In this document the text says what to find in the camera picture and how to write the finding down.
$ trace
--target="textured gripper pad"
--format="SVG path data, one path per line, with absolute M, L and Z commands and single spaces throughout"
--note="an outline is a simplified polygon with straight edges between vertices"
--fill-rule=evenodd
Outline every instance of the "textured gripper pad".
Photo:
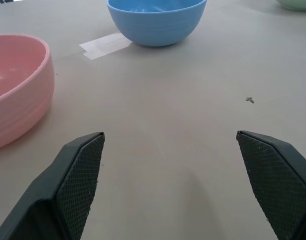
M 306 214 L 306 183 L 271 145 L 238 134 L 253 193 L 279 240 L 298 239 Z
M 98 137 L 80 149 L 56 195 L 71 240 L 81 238 L 95 196 L 102 141 Z

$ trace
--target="pink bowl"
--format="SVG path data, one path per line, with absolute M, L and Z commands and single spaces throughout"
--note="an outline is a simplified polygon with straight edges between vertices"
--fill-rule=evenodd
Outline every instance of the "pink bowl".
M 33 36 L 0 35 L 0 147 L 31 129 L 51 105 L 49 46 Z

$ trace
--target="white tape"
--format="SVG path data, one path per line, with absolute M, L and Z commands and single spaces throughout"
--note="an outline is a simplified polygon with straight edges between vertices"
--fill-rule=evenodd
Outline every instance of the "white tape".
M 131 44 L 132 41 L 128 40 L 122 33 L 113 33 L 86 43 L 80 44 L 86 53 L 84 56 L 91 60 L 103 57 L 107 54 L 114 53 L 118 50 L 124 49 Z

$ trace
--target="bowl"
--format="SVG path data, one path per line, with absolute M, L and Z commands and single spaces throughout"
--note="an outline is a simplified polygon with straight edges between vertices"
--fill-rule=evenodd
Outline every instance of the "bowl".
M 306 0 L 277 0 L 283 7 L 294 11 L 306 11 Z
M 207 0 L 107 0 L 119 31 L 136 44 L 161 47 L 185 39 L 198 25 Z
M 51 105 L 49 46 L 28 35 L 0 35 L 0 147 L 31 129 Z

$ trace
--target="gray table surface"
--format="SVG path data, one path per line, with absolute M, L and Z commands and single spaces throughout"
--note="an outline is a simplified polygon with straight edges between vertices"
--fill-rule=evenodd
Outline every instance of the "gray table surface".
M 0 225 L 65 143 L 103 131 L 83 240 L 276 240 L 235 136 L 271 135 L 306 157 L 306 13 L 209 0 L 179 44 L 83 55 L 79 44 L 116 32 L 104 0 L 0 5 L 0 34 L 44 39 L 56 73 L 50 111 L 0 149 Z

